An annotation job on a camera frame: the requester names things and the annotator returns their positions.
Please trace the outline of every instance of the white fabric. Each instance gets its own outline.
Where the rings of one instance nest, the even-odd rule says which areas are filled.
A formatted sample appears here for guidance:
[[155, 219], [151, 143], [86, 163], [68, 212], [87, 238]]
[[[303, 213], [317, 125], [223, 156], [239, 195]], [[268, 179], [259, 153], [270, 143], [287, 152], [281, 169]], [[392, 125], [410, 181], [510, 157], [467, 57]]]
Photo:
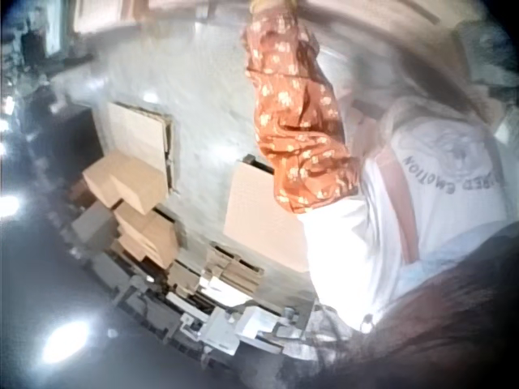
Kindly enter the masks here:
[[397, 217], [374, 161], [366, 162], [363, 177], [366, 195], [299, 216], [321, 304], [359, 331], [367, 314], [376, 322], [390, 302], [401, 267]]
[[[373, 160], [362, 171], [360, 195], [299, 216], [319, 300], [350, 327], [369, 331], [362, 325], [366, 315], [378, 322], [392, 301], [446, 269], [435, 258], [449, 251], [435, 253], [448, 243], [457, 248], [452, 259], [462, 259], [498, 227], [517, 219], [507, 207], [507, 200], [517, 201], [517, 188], [504, 190], [488, 139], [478, 131], [463, 122], [431, 119], [393, 135], [427, 267], [423, 262], [405, 272], [397, 217]], [[514, 169], [512, 176], [518, 177], [517, 164], [504, 166], [507, 172]], [[464, 244], [459, 237], [466, 233], [471, 234]]]
[[507, 220], [500, 161], [491, 158], [495, 141], [486, 130], [452, 120], [408, 127], [391, 144], [409, 184], [421, 256], [479, 225]]

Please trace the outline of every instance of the cardboard sheet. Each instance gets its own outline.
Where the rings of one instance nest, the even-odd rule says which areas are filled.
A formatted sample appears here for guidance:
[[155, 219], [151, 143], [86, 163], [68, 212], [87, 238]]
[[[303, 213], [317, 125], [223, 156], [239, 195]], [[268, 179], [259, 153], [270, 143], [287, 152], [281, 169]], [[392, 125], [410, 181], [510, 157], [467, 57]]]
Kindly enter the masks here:
[[308, 271], [302, 223], [273, 197], [272, 174], [240, 162], [231, 184], [224, 234], [295, 271]]
[[143, 109], [115, 103], [109, 103], [108, 110], [115, 147], [163, 173], [165, 185], [170, 188], [166, 163], [171, 144], [169, 120]]

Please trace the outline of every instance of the cardboard box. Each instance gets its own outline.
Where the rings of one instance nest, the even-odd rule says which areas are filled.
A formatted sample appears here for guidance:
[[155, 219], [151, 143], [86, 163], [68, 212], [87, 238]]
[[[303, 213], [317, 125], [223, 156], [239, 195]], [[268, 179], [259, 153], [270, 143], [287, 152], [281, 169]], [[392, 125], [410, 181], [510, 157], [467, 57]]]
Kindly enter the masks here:
[[145, 256], [163, 269], [173, 263], [178, 254], [178, 241], [171, 221], [156, 212], [141, 215], [128, 203], [122, 203], [114, 214], [123, 235], [137, 242]]
[[128, 156], [112, 178], [120, 197], [143, 215], [168, 196], [164, 174], [138, 158]]
[[130, 253], [138, 261], [141, 262], [146, 257], [146, 251], [143, 246], [129, 234], [124, 233], [118, 240], [124, 250]]
[[175, 288], [180, 297], [188, 297], [196, 293], [200, 283], [200, 275], [188, 269], [178, 261], [174, 261], [169, 270], [168, 285]]
[[135, 24], [148, 11], [145, 0], [78, 0], [74, 31], [94, 33]]
[[276, 203], [272, 174], [240, 162], [230, 188], [224, 234], [272, 261], [308, 271], [302, 223]]
[[260, 286], [264, 270], [252, 266], [237, 255], [224, 254], [216, 247], [208, 249], [208, 255], [202, 277], [206, 284], [210, 283], [213, 277], [232, 286], [233, 288], [254, 296], [256, 289]]
[[88, 189], [108, 208], [121, 199], [112, 175], [126, 162], [127, 156], [121, 152], [111, 152], [83, 172]]
[[130, 235], [134, 240], [138, 241], [142, 238], [144, 228], [150, 224], [153, 219], [153, 212], [142, 215], [137, 212], [130, 204], [122, 202], [115, 211], [115, 219], [121, 226], [124, 233]]
[[163, 269], [168, 268], [177, 257], [178, 242], [174, 224], [157, 213], [144, 228], [142, 243], [148, 257]]

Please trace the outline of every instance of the person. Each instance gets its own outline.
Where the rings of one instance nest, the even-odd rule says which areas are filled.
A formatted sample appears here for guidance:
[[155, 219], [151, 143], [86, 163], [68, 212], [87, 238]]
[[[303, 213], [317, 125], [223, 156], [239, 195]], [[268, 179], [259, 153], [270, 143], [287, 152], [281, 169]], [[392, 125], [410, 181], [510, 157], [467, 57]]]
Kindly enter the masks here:
[[[435, 346], [433, 353], [418, 349], [463, 331], [467, 339], [491, 333], [491, 312], [505, 314], [505, 306], [492, 305], [504, 296], [497, 284], [504, 279], [503, 290], [512, 288], [503, 297], [506, 309], [518, 308], [517, 288], [503, 272], [517, 275], [517, 246], [501, 252], [493, 238], [494, 254], [481, 249], [503, 231], [518, 235], [517, 160], [476, 114], [417, 94], [396, 99], [378, 122], [360, 120], [365, 126], [359, 130], [377, 141], [352, 155], [332, 85], [316, 61], [320, 47], [298, 22], [296, 8], [295, 1], [254, 0], [244, 43], [246, 74], [255, 88], [256, 140], [274, 169], [274, 196], [302, 221], [320, 303], [357, 334], [367, 334], [354, 336], [362, 339], [350, 359], [355, 374], [346, 380], [346, 368], [342, 374], [336, 367], [320, 375], [320, 383], [362, 386], [358, 374], [382, 361], [386, 377], [391, 371], [398, 382], [404, 378], [400, 364], [416, 352], [417, 369], [407, 378], [423, 372], [432, 387], [443, 368], [461, 372], [477, 365], [467, 357], [475, 342]], [[485, 319], [487, 332], [477, 326]], [[461, 327], [451, 333], [450, 323]], [[464, 357], [466, 363], [453, 362]], [[427, 363], [438, 366], [428, 370]]]

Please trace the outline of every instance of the dark hair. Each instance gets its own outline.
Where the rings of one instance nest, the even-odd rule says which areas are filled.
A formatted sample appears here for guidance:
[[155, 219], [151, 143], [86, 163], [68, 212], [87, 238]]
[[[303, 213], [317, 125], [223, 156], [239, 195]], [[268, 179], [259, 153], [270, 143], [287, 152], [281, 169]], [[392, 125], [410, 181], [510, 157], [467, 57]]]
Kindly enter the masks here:
[[519, 224], [481, 245], [450, 271], [404, 296], [367, 336], [336, 342], [312, 376], [282, 370], [289, 387], [479, 388], [517, 381]]

